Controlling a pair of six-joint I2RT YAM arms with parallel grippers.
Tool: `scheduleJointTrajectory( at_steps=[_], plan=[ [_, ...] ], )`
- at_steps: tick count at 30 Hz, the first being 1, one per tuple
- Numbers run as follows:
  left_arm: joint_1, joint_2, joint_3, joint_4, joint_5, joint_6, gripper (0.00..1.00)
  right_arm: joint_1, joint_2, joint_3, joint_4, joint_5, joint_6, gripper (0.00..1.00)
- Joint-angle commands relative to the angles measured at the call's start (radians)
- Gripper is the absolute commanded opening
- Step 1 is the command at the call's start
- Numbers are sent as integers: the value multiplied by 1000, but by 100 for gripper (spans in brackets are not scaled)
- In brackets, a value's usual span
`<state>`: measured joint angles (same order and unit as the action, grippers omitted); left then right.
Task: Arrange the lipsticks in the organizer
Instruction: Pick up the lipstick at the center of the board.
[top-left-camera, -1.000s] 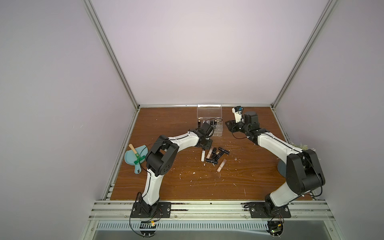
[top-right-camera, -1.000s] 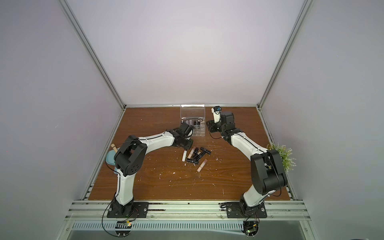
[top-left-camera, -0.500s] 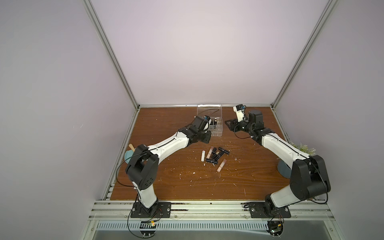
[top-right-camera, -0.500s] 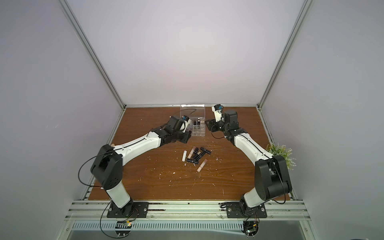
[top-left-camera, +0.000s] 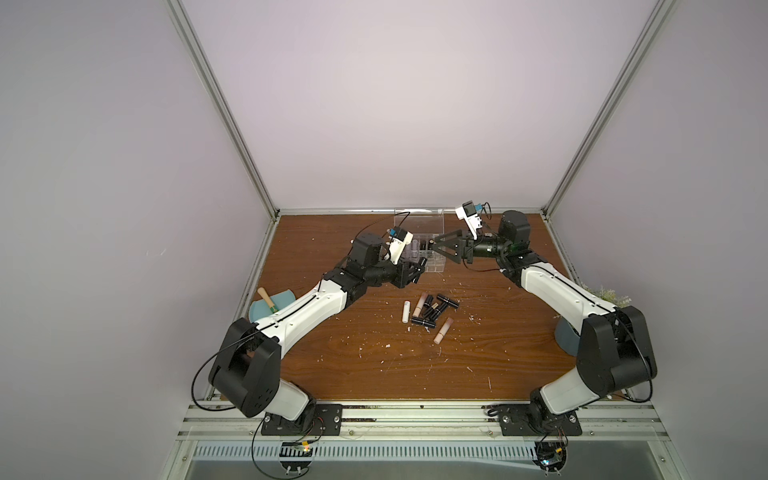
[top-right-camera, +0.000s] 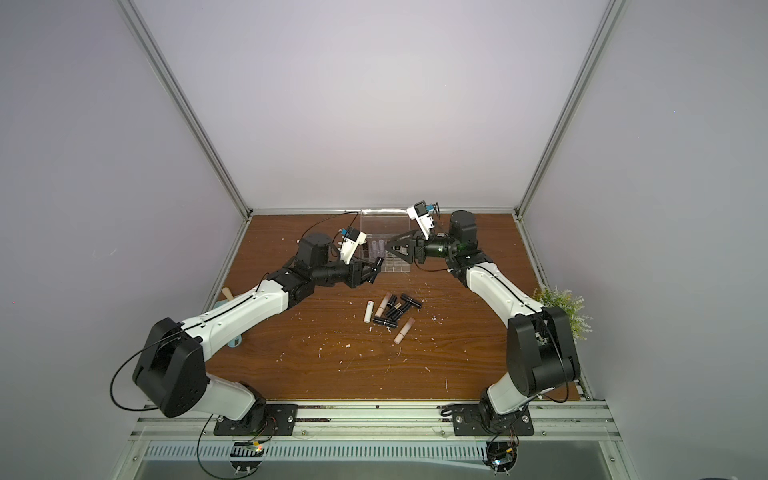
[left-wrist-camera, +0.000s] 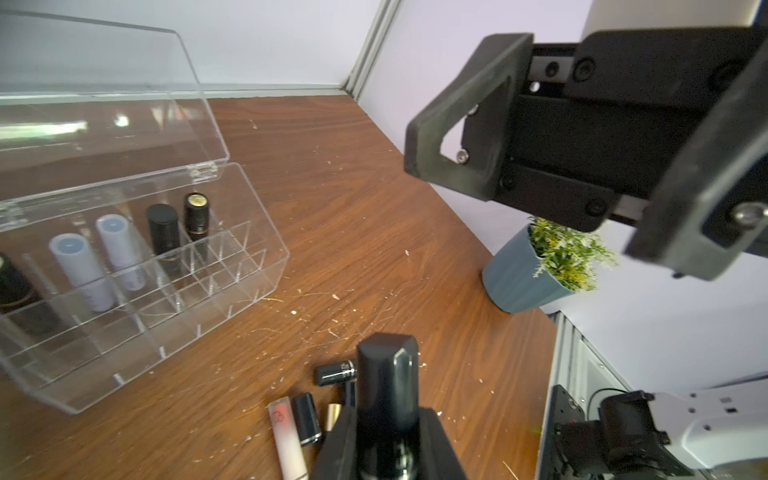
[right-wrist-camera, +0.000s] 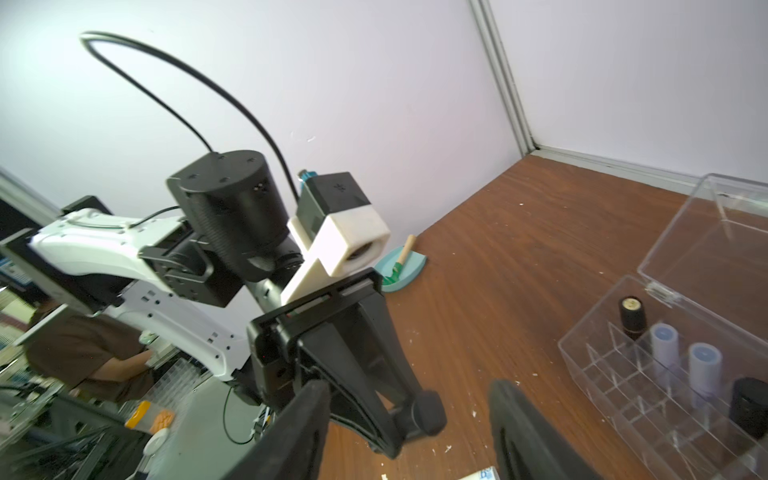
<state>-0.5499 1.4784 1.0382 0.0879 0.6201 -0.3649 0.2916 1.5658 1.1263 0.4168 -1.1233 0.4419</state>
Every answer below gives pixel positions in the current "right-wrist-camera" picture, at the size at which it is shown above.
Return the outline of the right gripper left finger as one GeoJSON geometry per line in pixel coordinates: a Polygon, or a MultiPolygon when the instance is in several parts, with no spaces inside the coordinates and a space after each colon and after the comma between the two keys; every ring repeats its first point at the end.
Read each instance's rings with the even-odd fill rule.
{"type": "Polygon", "coordinates": [[[330,422],[330,387],[308,382],[227,479],[316,479],[330,422]]]}

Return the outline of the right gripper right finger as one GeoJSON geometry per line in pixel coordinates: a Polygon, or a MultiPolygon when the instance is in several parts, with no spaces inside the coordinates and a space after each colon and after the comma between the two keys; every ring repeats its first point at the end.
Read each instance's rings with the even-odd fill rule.
{"type": "Polygon", "coordinates": [[[600,477],[513,382],[491,383],[489,408],[502,479],[600,477]]]}

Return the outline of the black lipstick gold band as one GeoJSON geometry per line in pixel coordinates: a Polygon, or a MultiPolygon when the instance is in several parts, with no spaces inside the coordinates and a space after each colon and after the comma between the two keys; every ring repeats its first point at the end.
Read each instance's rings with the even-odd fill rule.
{"type": "Polygon", "coordinates": [[[647,330],[647,317],[642,301],[627,296],[619,301],[620,321],[624,334],[631,340],[638,340],[647,330]]]}

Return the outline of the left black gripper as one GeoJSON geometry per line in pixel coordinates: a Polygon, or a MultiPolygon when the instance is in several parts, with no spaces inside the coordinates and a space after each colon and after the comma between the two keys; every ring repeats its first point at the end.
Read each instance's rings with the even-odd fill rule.
{"type": "Polygon", "coordinates": [[[140,328],[276,410],[308,381],[328,382],[331,419],[390,459],[402,437],[442,432],[442,400],[416,378],[370,264],[281,303],[303,258],[260,153],[207,154],[167,185],[185,217],[140,250],[170,289],[141,299],[140,328]]]}

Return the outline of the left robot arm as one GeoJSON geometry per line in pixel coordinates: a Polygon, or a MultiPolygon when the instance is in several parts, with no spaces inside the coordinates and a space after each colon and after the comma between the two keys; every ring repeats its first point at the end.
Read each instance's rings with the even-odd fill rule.
{"type": "Polygon", "coordinates": [[[87,198],[2,252],[56,300],[156,334],[274,413],[321,380],[331,419],[389,458],[445,428],[372,267],[389,229],[351,174],[304,172],[294,214],[256,151],[208,153],[167,185],[177,217],[87,198]]]}

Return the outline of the black lipstick pair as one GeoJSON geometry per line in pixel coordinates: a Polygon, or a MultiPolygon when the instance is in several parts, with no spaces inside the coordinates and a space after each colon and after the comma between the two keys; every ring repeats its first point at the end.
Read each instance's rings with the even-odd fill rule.
{"type": "Polygon", "coordinates": [[[732,387],[729,418],[755,440],[767,433],[767,391],[765,381],[752,377],[740,378],[732,387]]]}

